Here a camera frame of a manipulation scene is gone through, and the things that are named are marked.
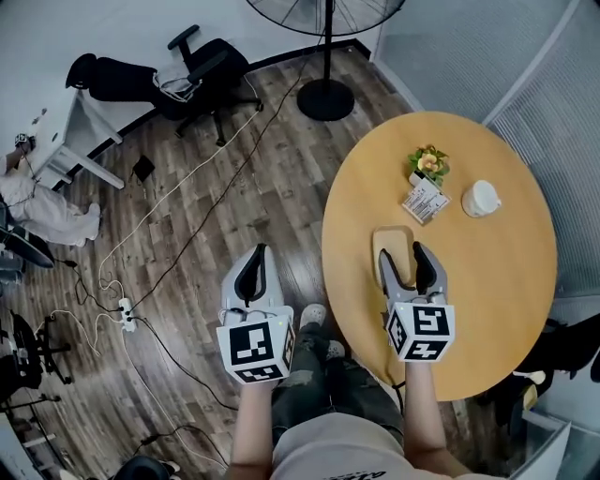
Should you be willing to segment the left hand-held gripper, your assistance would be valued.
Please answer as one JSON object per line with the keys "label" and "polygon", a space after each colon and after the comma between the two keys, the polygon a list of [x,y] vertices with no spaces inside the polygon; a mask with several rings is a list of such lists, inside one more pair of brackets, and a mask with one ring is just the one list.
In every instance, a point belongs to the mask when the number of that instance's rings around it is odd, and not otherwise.
{"label": "left hand-held gripper", "polygon": [[219,313],[217,340],[225,369],[239,383],[280,381],[290,375],[293,309],[282,305],[273,251],[258,244],[233,263],[221,283],[225,309]]}

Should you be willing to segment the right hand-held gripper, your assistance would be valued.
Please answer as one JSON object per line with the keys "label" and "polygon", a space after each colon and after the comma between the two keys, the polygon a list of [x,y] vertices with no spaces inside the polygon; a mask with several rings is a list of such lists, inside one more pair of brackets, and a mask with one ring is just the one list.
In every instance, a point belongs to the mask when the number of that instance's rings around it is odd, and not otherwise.
{"label": "right hand-held gripper", "polygon": [[447,303],[447,274],[436,255],[423,243],[414,241],[415,286],[401,280],[391,254],[383,248],[378,265],[386,296],[388,343],[405,363],[439,362],[456,338],[455,307]]}

